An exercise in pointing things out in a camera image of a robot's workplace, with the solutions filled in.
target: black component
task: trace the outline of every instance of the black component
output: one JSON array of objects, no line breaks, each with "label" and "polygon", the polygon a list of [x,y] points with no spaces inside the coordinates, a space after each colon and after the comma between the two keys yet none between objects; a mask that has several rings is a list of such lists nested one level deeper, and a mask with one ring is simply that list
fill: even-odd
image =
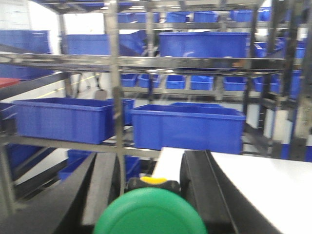
[{"label": "black component", "polygon": [[210,151],[206,151],[222,194],[226,200],[232,217],[232,223],[237,228],[238,234],[282,234],[276,229],[233,185],[218,166]]},{"label": "black component", "polygon": [[180,171],[181,195],[210,234],[281,234],[233,185],[210,151],[186,151]]},{"label": "black component", "polygon": [[149,184],[140,180],[140,178],[130,178],[126,191],[128,192],[139,188],[161,188],[180,195],[180,185],[175,180],[167,180],[161,184]]},{"label": "black component", "polygon": [[4,234],[75,234],[95,162],[91,154],[63,183],[0,223]]},{"label": "black component", "polygon": [[120,194],[120,167],[114,153],[98,153],[79,233],[92,233],[100,215]]},{"label": "black component", "polygon": [[58,171],[66,167],[67,160],[64,160],[57,165],[49,168],[48,170],[32,177],[31,179],[17,185],[15,187],[16,199],[21,199],[33,191],[42,187],[45,183],[49,182],[58,175]]},{"label": "black component", "polygon": [[181,195],[197,210],[210,234],[232,234],[231,218],[208,154],[185,151],[180,170]]}]

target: yellow part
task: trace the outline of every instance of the yellow part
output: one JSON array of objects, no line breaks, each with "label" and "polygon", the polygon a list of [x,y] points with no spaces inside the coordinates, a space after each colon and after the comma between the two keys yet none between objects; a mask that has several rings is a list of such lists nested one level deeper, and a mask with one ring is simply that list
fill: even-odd
[{"label": "yellow part", "polygon": [[167,181],[165,178],[152,178],[147,176],[141,177],[141,180],[149,184],[162,184]]}]

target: stainless steel shelf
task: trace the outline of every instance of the stainless steel shelf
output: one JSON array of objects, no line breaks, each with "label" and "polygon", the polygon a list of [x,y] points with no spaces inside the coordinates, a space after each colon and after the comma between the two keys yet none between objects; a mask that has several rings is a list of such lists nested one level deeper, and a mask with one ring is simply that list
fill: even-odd
[{"label": "stainless steel shelf", "polygon": [[[281,71],[282,58],[175,58],[175,57],[119,57],[123,70],[135,69],[139,73],[161,70],[188,71],[197,69],[250,70],[251,72]],[[0,63],[31,66],[64,72],[106,72],[110,71],[110,56],[97,55],[36,55],[0,53]]]},{"label": "stainless steel shelf", "polygon": [[[44,147],[54,147],[54,148],[69,148],[78,150],[89,150],[96,152],[111,152],[116,153],[117,147],[109,143],[102,144],[87,144],[79,142],[69,142],[63,140],[51,140],[43,138],[25,137],[18,135],[3,135],[0,137],[1,143],[14,143],[22,145],[36,145]],[[149,149],[139,149],[133,147],[123,147],[122,148],[125,155],[135,155],[135,156],[146,156],[146,157],[158,157],[159,152],[157,150]]]}]

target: metal bar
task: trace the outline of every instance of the metal bar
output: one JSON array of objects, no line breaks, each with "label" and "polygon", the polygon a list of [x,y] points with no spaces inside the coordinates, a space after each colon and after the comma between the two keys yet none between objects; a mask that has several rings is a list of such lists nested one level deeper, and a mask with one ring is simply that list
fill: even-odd
[{"label": "metal bar", "polygon": [[300,155],[307,156],[307,147],[311,147],[311,132],[312,132],[312,13],[310,10],[308,16],[308,37],[306,50],[302,62],[302,79],[300,82],[300,94],[296,101],[288,101],[289,120],[293,124],[291,139],[290,139],[290,156]]},{"label": "metal bar", "polygon": [[250,46],[249,46],[249,57],[254,58],[254,43],[255,43],[255,34],[257,31],[257,21],[258,21],[258,5],[254,6],[253,9],[253,20],[250,31]]},{"label": "metal bar", "polygon": [[[178,57],[119,57],[120,67],[175,69],[198,68],[211,69],[253,69],[260,72],[273,70],[281,71],[284,65],[282,58],[178,58]],[[1,54],[0,63],[20,66],[31,66],[60,70],[66,72],[109,71],[112,64],[110,56],[86,55],[26,55],[26,54]]]},{"label": "metal bar", "polygon": [[291,21],[286,42],[285,70],[283,72],[282,95],[287,96],[290,92],[291,80],[293,76],[294,58],[297,48],[298,26],[302,21],[302,0],[291,0]]},{"label": "metal bar", "polygon": [[[153,22],[154,22],[154,14],[152,12],[152,2],[146,2],[146,35],[147,35],[147,50],[148,50],[148,57],[154,57],[154,30],[153,30]],[[149,103],[152,104],[154,100],[153,95],[153,88],[154,88],[154,79],[153,75],[149,74],[149,93],[148,93],[148,100]]]},{"label": "metal bar", "polygon": [[117,136],[117,157],[120,163],[120,194],[122,195],[125,190],[126,185],[126,166],[125,158],[122,151],[123,147],[123,108],[122,108],[122,98],[123,92],[120,82],[119,73],[119,45],[116,41],[119,41],[119,29],[118,29],[118,19],[117,19],[117,9],[118,0],[110,0],[109,2],[107,18],[108,33],[110,39],[111,48],[111,76],[112,76],[112,87],[113,87],[113,97],[114,97],[114,119],[115,119],[115,130]]},{"label": "metal bar", "polygon": [[244,136],[259,151],[260,155],[269,156],[268,148],[271,146],[270,139],[263,136],[261,132],[249,124],[245,124]]},{"label": "metal bar", "polygon": [[247,116],[247,112],[248,112],[249,94],[250,94],[251,87],[252,87],[252,80],[247,79],[247,85],[246,85],[246,89],[244,92],[244,101],[243,101],[243,113],[245,116]]},{"label": "metal bar", "polygon": [[25,93],[27,91],[40,88],[42,86],[52,84],[58,82],[60,80],[66,79],[66,75],[64,73],[58,72],[52,75],[41,77],[33,80],[28,80],[27,82],[22,82],[16,84],[14,86],[8,86],[5,88],[1,88],[0,91],[0,100],[4,100],[10,97],[13,97],[18,94]]},{"label": "metal bar", "polygon": [[[22,145],[35,145],[43,147],[53,147],[53,148],[71,148],[78,150],[88,150],[95,152],[110,152],[116,153],[117,147],[115,145],[102,143],[102,144],[88,144],[79,142],[68,142],[63,140],[52,140],[25,136],[10,136],[4,135],[0,137],[0,143],[8,144],[22,144]],[[158,157],[160,151],[149,150],[149,149],[139,149],[133,147],[123,147],[122,151],[125,155],[135,155],[135,156],[146,156],[146,157]]]},{"label": "metal bar", "polygon": [[15,212],[14,188],[11,180],[8,155],[4,144],[0,144],[0,198],[3,199],[0,200],[0,219],[4,219]]},{"label": "metal bar", "polygon": [[[148,23],[120,23],[120,29],[137,29],[144,30]],[[221,24],[215,23],[153,23],[153,30],[172,30],[172,29],[218,29]]]},{"label": "metal bar", "polygon": [[[147,94],[148,88],[140,88],[140,87],[134,87],[134,88],[128,88],[123,87],[122,88],[124,92],[127,93],[142,93]],[[215,90],[191,90],[191,89],[166,89],[166,88],[156,88],[154,89],[154,94],[170,94],[170,95],[197,95],[197,96],[215,96],[216,91]]]},{"label": "metal bar", "polygon": [[271,20],[270,20],[270,27],[269,27],[269,39],[268,39],[268,46],[267,52],[272,53],[275,48],[275,38],[276,38],[276,29],[278,25],[278,0],[272,0],[272,10],[271,10]]}]

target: storage rack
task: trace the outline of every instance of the storage rack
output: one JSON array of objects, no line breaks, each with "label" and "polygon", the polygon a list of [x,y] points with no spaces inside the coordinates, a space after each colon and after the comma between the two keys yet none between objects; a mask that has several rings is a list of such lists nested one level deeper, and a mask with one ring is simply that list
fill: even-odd
[{"label": "storage rack", "polygon": [[[87,8],[84,6],[85,3],[90,3],[90,1],[82,2],[82,1],[66,1],[66,2],[53,2],[51,0],[43,0],[37,1],[38,3],[49,7],[50,9],[56,11],[59,14],[59,22],[61,28],[62,35],[62,51],[66,54],[67,44],[66,44],[66,33],[64,26],[64,14],[67,13],[86,13],[86,12],[103,12],[102,10],[98,11],[98,7],[93,9],[92,7]],[[125,27],[127,29],[146,29],[148,35],[148,51],[149,55],[152,56],[152,49],[154,47],[154,39],[153,39],[153,30],[155,29],[187,29],[187,28],[217,28],[222,27],[222,23],[152,23],[153,14],[152,12],[166,12],[166,11],[182,11],[186,7],[190,11],[202,11],[202,10],[232,10],[232,9],[253,9],[254,13],[257,12],[258,5],[256,4],[211,4],[211,5],[185,5],[185,1],[180,1],[180,5],[167,5],[162,6],[164,2],[167,1],[125,1],[126,3],[131,3],[131,6],[122,6],[118,9],[118,1],[111,0],[109,2],[108,11],[105,13],[106,25],[108,28],[108,33],[110,34],[110,41],[118,41],[118,29],[120,27]],[[273,10],[272,10],[272,19],[270,23],[260,23],[263,25],[270,26],[271,31],[276,31],[278,26],[278,11],[277,11],[277,0],[273,0]],[[302,8],[302,0],[290,1],[288,9],[293,9],[293,12],[299,13]],[[92,1],[92,3],[103,3],[102,1]],[[118,10],[127,10],[127,11],[145,11],[147,10],[147,23],[146,24],[119,24],[117,23],[117,12]],[[253,21],[247,23],[235,23],[228,22],[229,27],[246,27],[251,26],[252,29],[252,42],[254,40],[254,32],[255,32],[255,24],[256,24],[256,14],[253,15]],[[292,14],[291,22],[290,22],[290,41],[294,42],[296,40],[296,24],[295,13]],[[306,47],[307,51],[312,49],[312,17],[309,18],[309,22],[307,23],[309,28],[308,35],[308,44]],[[269,45],[272,44],[274,37],[270,37]],[[28,81],[23,84],[17,85],[15,87],[8,87],[1,90],[0,99],[3,100],[5,98],[17,95],[18,93],[23,93],[25,91],[31,90],[35,87],[44,86],[48,83],[52,83],[58,80],[64,80],[66,84],[66,94],[67,96],[72,95],[72,88],[70,83],[70,72],[107,72],[110,71],[112,74],[112,82],[113,82],[113,92],[115,98],[115,113],[116,113],[116,133],[117,133],[117,144],[85,144],[85,143],[76,143],[76,142],[66,142],[59,140],[49,140],[49,139],[40,139],[40,138],[31,138],[31,137],[23,137],[16,135],[8,135],[3,132],[0,138],[1,143],[1,157],[0,157],[0,178],[4,178],[1,181],[1,190],[0,190],[0,201],[3,203],[3,207],[5,211],[5,215],[9,215],[15,210],[15,201],[14,201],[14,193],[12,188],[12,181],[9,176],[8,171],[8,161],[5,155],[4,145],[8,142],[17,143],[17,144],[30,144],[30,145],[38,145],[45,147],[65,147],[65,148],[75,148],[82,150],[93,150],[100,152],[114,152],[118,154],[119,159],[121,159],[121,168],[124,168],[123,155],[137,155],[137,156],[150,156],[157,157],[159,152],[154,150],[147,149],[136,149],[132,147],[124,147],[123,144],[123,125],[122,123],[122,108],[121,108],[121,97],[123,91],[128,91],[127,89],[121,88],[120,80],[119,80],[119,71],[122,70],[124,72],[136,72],[136,73],[160,73],[160,74],[211,74],[210,68],[214,68],[216,71],[215,74],[220,75],[228,75],[225,72],[226,69],[235,68],[237,71],[240,71],[241,76],[252,77],[256,72],[260,72],[262,74],[271,74],[276,72],[282,72],[284,67],[287,68],[287,72],[284,73],[283,80],[285,80],[286,84],[290,82],[290,73],[293,68],[294,62],[294,51],[295,51],[295,43],[289,43],[292,46],[289,46],[287,49],[286,59],[273,59],[273,58],[149,58],[149,57],[119,57],[118,55],[118,47],[112,43],[111,44],[111,56],[71,56],[71,55],[29,55],[29,54],[10,54],[10,53],[1,53],[0,54],[0,63],[7,64],[15,64],[15,65],[24,65],[24,66],[33,66],[40,68],[48,68],[58,71],[63,71],[63,73],[57,73],[52,76],[39,78],[33,81]],[[287,99],[285,97],[280,97],[279,95],[273,95],[268,92],[268,89],[264,88],[260,95],[260,104],[263,107],[262,112],[265,113],[266,109],[276,110],[277,106],[281,106],[282,108],[288,108],[289,112],[292,113],[290,116],[290,121],[295,123],[295,112],[297,109],[297,105],[300,103],[299,107],[299,115],[303,111],[305,114],[306,110],[310,111],[311,102],[309,100],[311,93],[311,85],[310,79],[311,77],[308,74],[311,74],[311,57],[308,53],[306,53],[305,58],[303,59],[303,77],[306,77],[305,81],[308,85],[304,85],[303,92],[300,95],[300,98],[297,101],[293,101]],[[301,64],[300,60],[295,61],[296,64]],[[269,77],[265,75],[265,84],[269,84]],[[249,100],[249,88],[250,82],[246,92],[244,93],[245,103],[244,103],[244,112],[247,111],[247,104]],[[284,88],[283,95],[287,96],[287,87]],[[180,94],[176,90],[166,90],[166,89],[155,89],[155,93],[166,94],[166,93],[176,93]],[[152,97],[152,90],[149,90],[150,97]],[[194,95],[202,95],[200,91],[197,93],[189,93]],[[265,115],[259,117],[259,128],[252,129],[251,127],[246,128],[246,132],[249,136],[256,142],[256,145],[260,149],[259,152],[264,155],[272,155],[271,152],[268,151],[269,147],[276,146],[272,143],[272,139],[267,139],[263,137],[263,129],[264,129]],[[306,128],[311,127],[311,120],[307,118],[305,120],[305,124],[301,124],[297,122],[299,126],[305,126]],[[307,134],[300,137],[298,141],[303,141],[308,138]]]}]

